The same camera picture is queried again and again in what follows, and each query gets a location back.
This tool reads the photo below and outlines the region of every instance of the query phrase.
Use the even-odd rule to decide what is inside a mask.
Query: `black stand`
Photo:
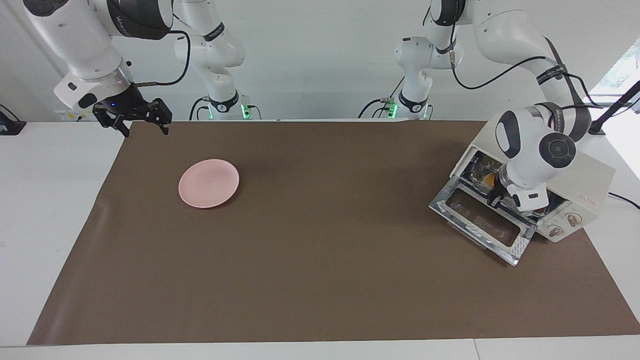
[[[640,92],[640,81],[638,81],[634,86],[631,86],[628,92],[625,95],[622,95],[618,101],[615,102],[608,110],[605,112],[598,120],[591,123],[591,129],[589,129],[589,134],[591,135],[604,135],[604,131],[602,131],[602,126],[607,120],[609,120],[615,113],[618,112],[626,103],[628,103],[637,93]]]

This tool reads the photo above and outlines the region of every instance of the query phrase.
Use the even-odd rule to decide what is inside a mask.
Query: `white wall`
[[[393,58],[395,43],[422,34],[429,1],[217,0],[216,4],[227,29],[247,49],[244,65],[231,69],[238,88],[251,96],[266,118],[317,119],[355,117],[368,101],[391,93],[402,76]],[[29,39],[28,25],[25,31],[20,21],[7,19],[12,15],[5,9],[13,10],[22,26],[26,22],[22,1],[0,3],[0,101],[29,120],[51,119],[44,108],[64,109],[52,93],[63,65],[48,50],[38,50],[38,40]],[[640,37],[635,0],[528,1],[524,9],[554,41],[569,69],[590,87]],[[137,81],[169,81],[182,69],[173,54],[174,39],[174,35],[158,42],[115,38],[114,43],[134,63]],[[469,27],[461,30],[459,41],[466,55],[458,72],[467,84],[476,85],[505,68],[479,54]],[[430,102],[436,118],[488,119],[503,108],[543,100],[526,70],[518,69],[475,91],[460,88],[451,71],[431,75]],[[143,93],[148,100],[162,97],[174,118],[184,119],[205,90],[197,75],[189,72],[181,84]]]

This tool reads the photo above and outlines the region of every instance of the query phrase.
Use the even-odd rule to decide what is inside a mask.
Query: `black strap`
[[[213,29],[212,32],[206,34],[204,36],[204,40],[206,42],[211,42],[213,40],[215,40],[218,36],[222,35],[222,33],[225,32],[225,25],[224,23],[220,23],[220,25],[218,25],[217,28]]]
[[[228,113],[231,108],[238,103],[240,100],[240,95],[238,94],[238,90],[236,90],[236,94],[229,100],[218,102],[213,99],[209,100],[209,102],[216,108],[219,113]]]
[[[542,85],[553,78],[562,80],[562,76],[566,73],[566,66],[564,66],[564,64],[560,64],[558,66],[552,67],[551,69],[548,69],[543,74],[540,74],[536,79],[538,80],[538,85]]]
[[[549,117],[549,121],[547,123],[548,127],[551,127],[553,123],[553,127],[551,127],[554,131],[558,133],[564,133],[564,111],[558,104],[553,102],[540,102],[536,105],[544,106],[549,112],[551,112],[551,116]]]
[[[562,59],[560,59],[560,55],[556,50],[556,47],[551,42],[551,40],[547,39],[547,43],[551,48],[551,52],[554,54],[556,58],[556,62],[558,64],[562,64]],[[584,104],[582,102],[582,98],[578,95],[578,91],[575,90],[575,86],[571,82],[571,79],[568,76],[563,76],[566,81],[567,86],[569,86],[569,91],[571,92],[571,97],[573,99],[573,103],[576,105]],[[575,109],[575,123],[573,124],[573,129],[569,134],[569,137],[573,139],[573,141],[578,142],[580,139],[584,137],[584,135],[589,131],[591,127],[591,113],[587,108],[576,108]]]
[[[405,98],[403,93],[400,92],[400,94],[398,96],[398,100],[400,100],[400,103],[402,105],[404,105],[405,108],[408,108],[410,112],[415,114],[415,113],[419,113],[420,111],[422,111],[424,106],[427,105],[427,100],[429,100],[429,97],[427,97],[426,99],[424,99],[421,102],[415,102],[415,101],[411,101],[411,100]]]

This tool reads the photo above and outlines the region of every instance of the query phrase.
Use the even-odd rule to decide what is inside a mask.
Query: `yellow object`
[[[495,188],[495,172],[491,174],[486,174],[482,179],[482,182],[491,186],[491,188]]]

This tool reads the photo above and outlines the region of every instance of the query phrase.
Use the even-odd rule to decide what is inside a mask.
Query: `label sticker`
[[[600,207],[600,204],[596,200],[593,200],[591,197],[588,197],[587,195],[584,195],[583,193],[578,193],[576,195],[576,197],[578,199],[582,200],[585,204],[593,206],[594,208],[599,208]]]

